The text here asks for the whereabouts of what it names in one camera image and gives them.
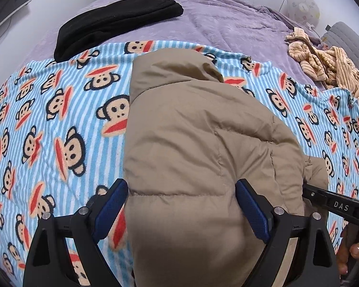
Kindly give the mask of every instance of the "striped beige garment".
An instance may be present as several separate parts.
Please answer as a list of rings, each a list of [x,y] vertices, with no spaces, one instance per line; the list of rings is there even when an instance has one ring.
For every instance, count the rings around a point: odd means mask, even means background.
[[[305,38],[311,45],[308,35],[297,27],[286,37],[286,41],[297,36]],[[326,51],[313,48],[318,56],[311,53],[304,42],[294,41],[289,44],[289,55],[300,63],[302,71],[313,81],[324,81],[328,88],[348,89],[352,96],[359,100],[359,70],[347,57],[344,49],[335,46]]]

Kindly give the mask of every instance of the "gray headboard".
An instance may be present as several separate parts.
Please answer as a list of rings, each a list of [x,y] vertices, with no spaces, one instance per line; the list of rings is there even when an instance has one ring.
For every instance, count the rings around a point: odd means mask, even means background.
[[[359,69],[359,36],[349,26],[341,21],[337,22],[323,35],[322,40],[329,47],[343,47],[349,59]]]

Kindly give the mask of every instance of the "black cloth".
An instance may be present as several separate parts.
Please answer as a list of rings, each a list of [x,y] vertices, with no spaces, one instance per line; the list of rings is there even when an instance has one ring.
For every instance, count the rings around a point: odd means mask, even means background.
[[[54,59],[67,61],[112,37],[182,13],[182,6],[174,0],[120,0],[92,9],[60,28]]]

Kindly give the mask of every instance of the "silver bolt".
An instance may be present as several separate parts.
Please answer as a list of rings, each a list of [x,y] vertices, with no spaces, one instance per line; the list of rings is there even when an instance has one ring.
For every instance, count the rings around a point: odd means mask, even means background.
[[[277,215],[283,215],[284,214],[284,209],[282,207],[275,207],[274,208],[274,212],[277,214]]]
[[[80,209],[79,209],[79,214],[80,215],[86,215],[87,213],[88,213],[88,211],[89,211],[89,208],[87,208],[87,207],[81,207]]]
[[[320,213],[318,212],[314,212],[312,214],[312,217],[315,219],[315,220],[320,220],[322,218],[322,216],[320,215]]]
[[[48,220],[50,218],[50,212],[44,212],[42,214],[42,218],[45,219],[45,220]]]

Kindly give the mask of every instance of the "beige puffer jacket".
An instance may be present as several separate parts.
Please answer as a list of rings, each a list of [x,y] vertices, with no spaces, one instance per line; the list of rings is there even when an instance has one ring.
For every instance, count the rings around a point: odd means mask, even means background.
[[[303,179],[328,185],[323,159],[304,156],[267,107],[186,49],[134,60],[123,168],[137,287],[241,287],[264,244],[238,206],[237,180],[297,215]]]

